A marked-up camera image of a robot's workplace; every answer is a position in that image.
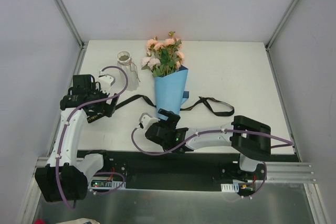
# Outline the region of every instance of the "pink rose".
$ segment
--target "pink rose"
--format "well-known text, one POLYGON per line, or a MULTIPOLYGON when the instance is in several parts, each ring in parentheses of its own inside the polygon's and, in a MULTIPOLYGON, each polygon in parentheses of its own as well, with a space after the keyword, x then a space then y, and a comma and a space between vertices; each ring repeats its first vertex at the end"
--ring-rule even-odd
POLYGON ((160 48, 163 48, 163 43, 162 42, 159 42, 154 46, 154 50, 156 50, 156 51, 159 50, 160 48))
POLYGON ((147 65, 147 63, 151 60, 151 57, 145 57, 145 58, 142 58, 142 61, 141 61, 141 66, 144 67, 147 65))
POLYGON ((146 44, 147 50, 150 49, 151 46, 156 45, 156 43, 158 43, 158 41, 155 39, 150 39, 149 41, 147 41, 147 44, 146 44))
POLYGON ((150 67, 150 69, 153 69, 154 66, 159 66, 161 65, 161 62, 159 59, 153 58, 148 62, 148 66, 150 67))
POLYGON ((181 67, 181 63, 180 63, 179 61, 177 61, 177 62, 176 62, 176 66, 175 66, 175 68, 176 68, 177 70, 179 70, 180 67, 181 67))
POLYGON ((181 42, 181 44, 179 44, 179 46, 177 47, 178 49, 181 49, 183 47, 183 43, 181 42))
POLYGON ((172 44, 175 44, 175 40, 173 38, 169 38, 169 39, 166 39, 164 41, 165 46, 169 46, 169 45, 172 45, 172 44))
POLYGON ((176 52, 177 56, 180 58, 181 63, 184 62, 184 53, 182 52, 176 52))

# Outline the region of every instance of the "blue wrapping paper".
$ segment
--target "blue wrapping paper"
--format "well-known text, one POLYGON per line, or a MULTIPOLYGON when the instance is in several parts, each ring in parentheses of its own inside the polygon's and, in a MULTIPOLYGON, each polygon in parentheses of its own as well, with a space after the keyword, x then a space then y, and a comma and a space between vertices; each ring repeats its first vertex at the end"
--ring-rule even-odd
POLYGON ((181 105, 188 100, 189 92, 184 91, 187 81, 188 69, 181 66, 180 69, 165 77, 155 77, 156 117, 166 120, 167 117, 158 114, 159 109, 180 113, 181 105))

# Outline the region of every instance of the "black ribbon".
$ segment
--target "black ribbon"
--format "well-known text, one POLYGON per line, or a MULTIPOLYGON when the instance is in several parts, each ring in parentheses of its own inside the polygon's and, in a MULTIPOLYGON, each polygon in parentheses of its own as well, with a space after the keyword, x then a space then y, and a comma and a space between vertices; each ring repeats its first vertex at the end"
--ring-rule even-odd
MULTIPOLYGON (((121 103, 117 104, 116 110, 120 109, 121 107, 123 107, 123 106, 129 104, 130 102, 133 102, 133 101, 135 101, 135 100, 137 100, 139 98, 142 98, 149 106, 152 106, 152 107, 156 108, 156 106, 154 105, 154 103, 147 96, 142 95, 142 94, 136 94, 136 95, 134 95, 132 97, 129 97, 125 101, 122 101, 121 103)), ((188 108, 184 108, 184 109, 181 108, 180 111, 190 111, 196 105, 198 105, 200 103, 204 104, 216 116, 231 116, 231 115, 233 115, 235 113, 235 108, 232 105, 230 105, 230 104, 228 104, 226 102, 222 102, 222 101, 217 100, 217 99, 212 98, 212 97, 199 97, 199 100, 197 102, 195 102, 194 105, 192 105, 192 106, 190 106, 188 108), (221 104, 223 104, 223 105, 231 108, 231 111, 220 111, 220 112, 214 111, 212 109, 211 105, 209 104, 208 100, 210 100, 212 102, 216 102, 216 103, 221 103, 221 104)))

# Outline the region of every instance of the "gray wall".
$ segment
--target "gray wall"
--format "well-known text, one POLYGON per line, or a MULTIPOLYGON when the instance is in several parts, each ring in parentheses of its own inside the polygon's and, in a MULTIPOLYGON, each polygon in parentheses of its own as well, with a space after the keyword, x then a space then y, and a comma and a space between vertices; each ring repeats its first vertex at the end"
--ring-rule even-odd
POLYGON ((53 0, 0 3, 0 219, 14 223, 79 48, 53 0))
POLYGON ((289 121, 336 223, 336 0, 302 0, 271 48, 289 121))
POLYGON ((291 0, 63 0, 82 38, 267 42, 291 0))

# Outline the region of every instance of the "flower bouquet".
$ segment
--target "flower bouquet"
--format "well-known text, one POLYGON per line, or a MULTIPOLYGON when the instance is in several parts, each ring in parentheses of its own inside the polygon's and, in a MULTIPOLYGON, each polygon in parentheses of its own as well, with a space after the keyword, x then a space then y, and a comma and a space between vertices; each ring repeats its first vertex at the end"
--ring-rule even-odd
POLYGON ((159 109, 180 113, 181 105, 188 99, 189 93, 184 91, 188 69, 182 63, 184 54, 179 51, 182 48, 180 39, 174 37, 173 31, 169 32, 169 38, 159 42, 158 38, 147 42, 147 56, 142 59, 142 69, 149 69, 153 73, 156 115, 159 109))

